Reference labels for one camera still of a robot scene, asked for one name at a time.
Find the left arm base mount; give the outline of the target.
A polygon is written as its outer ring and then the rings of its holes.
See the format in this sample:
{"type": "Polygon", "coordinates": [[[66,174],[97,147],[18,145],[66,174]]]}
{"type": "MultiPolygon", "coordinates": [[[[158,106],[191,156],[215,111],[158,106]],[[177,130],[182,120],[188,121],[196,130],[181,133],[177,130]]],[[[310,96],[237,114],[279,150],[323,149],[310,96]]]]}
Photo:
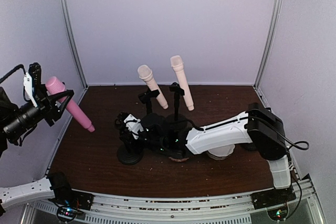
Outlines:
{"type": "Polygon", "coordinates": [[[73,190],[70,195],[58,195],[48,199],[56,206],[56,217],[61,223],[70,223],[76,218],[84,218],[85,211],[91,209],[94,195],[77,190],[73,190]]]}

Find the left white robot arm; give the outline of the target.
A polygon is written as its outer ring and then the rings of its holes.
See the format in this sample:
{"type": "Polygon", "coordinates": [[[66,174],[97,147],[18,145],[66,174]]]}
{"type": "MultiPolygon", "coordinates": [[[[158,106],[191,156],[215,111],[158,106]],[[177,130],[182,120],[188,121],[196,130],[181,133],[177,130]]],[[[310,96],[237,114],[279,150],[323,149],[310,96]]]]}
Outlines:
{"type": "MultiPolygon", "coordinates": [[[[63,115],[74,92],[66,90],[48,95],[45,86],[41,86],[36,94],[36,106],[29,101],[18,107],[11,103],[1,88],[1,153],[7,150],[9,143],[22,146],[24,139],[40,121],[45,120],[49,126],[53,126],[63,115]]],[[[64,173],[57,172],[15,187],[2,187],[1,215],[10,207],[40,199],[53,199],[63,204],[74,201],[74,193],[64,173]]]]}

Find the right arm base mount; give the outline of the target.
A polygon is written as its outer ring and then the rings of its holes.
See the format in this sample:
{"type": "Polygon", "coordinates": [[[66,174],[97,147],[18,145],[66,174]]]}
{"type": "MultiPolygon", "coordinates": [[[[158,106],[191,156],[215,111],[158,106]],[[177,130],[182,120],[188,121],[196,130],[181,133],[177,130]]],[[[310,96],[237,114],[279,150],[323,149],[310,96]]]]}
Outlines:
{"type": "Polygon", "coordinates": [[[273,221],[284,221],[289,216],[288,202],[296,199],[291,188],[269,189],[251,194],[254,209],[266,209],[268,217],[273,221]]]}

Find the cream microphone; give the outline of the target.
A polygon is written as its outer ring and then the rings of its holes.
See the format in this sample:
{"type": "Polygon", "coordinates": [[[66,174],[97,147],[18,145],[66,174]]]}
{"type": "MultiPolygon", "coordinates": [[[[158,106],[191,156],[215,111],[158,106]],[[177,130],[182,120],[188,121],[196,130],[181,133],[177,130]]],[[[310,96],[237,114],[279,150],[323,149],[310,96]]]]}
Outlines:
{"type": "Polygon", "coordinates": [[[139,78],[146,83],[151,91],[158,90],[159,95],[156,97],[156,99],[163,109],[167,109],[169,107],[168,102],[154,78],[152,69],[147,65],[141,65],[138,67],[138,75],[139,78]]]}
{"type": "Polygon", "coordinates": [[[190,92],[188,81],[184,71],[184,63],[181,56],[176,55],[170,58],[171,67],[174,70],[180,87],[184,90],[184,101],[189,111],[194,110],[194,101],[190,92]]]}

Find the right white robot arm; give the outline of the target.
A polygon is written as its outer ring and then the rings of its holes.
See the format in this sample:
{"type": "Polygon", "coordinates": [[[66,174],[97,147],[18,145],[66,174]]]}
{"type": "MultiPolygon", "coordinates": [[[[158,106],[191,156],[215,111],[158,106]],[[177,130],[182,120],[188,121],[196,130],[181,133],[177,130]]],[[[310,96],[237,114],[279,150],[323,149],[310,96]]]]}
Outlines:
{"type": "Polygon", "coordinates": [[[183,162],[203,153],[223,160],[237,144],[254,144],[269,164],[274,187],[287,189],[291,185],[283,121],[258,103],[251,103],[246,111],[230,119],[206,126],[196,126],[187,118],[169,121],[156,113],[138,119],[126,112],[121,112],[114,124],[131,156],[129,164],[139,162],[144,149],[183,162]]]}

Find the pink microphone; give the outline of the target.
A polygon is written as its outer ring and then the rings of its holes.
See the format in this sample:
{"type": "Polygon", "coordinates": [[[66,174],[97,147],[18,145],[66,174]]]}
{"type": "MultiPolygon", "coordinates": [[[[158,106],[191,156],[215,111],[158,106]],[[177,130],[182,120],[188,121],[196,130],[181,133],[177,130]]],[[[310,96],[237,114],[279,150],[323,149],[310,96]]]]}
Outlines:
{"type": "MultiPolygon", "coordinates": [[[[65,84],[63,84],[57,77],[51,77],[45,84],[46,89],[52,95],[64,92],[66,90],[65,84]]],[[[77,105],[77,103],[70,99],[66,106],[66,110],[72,115],[72,117],[86,130],[94,132],[95,127],[91,120],[86,116],[83,110],[77,105]]]]}

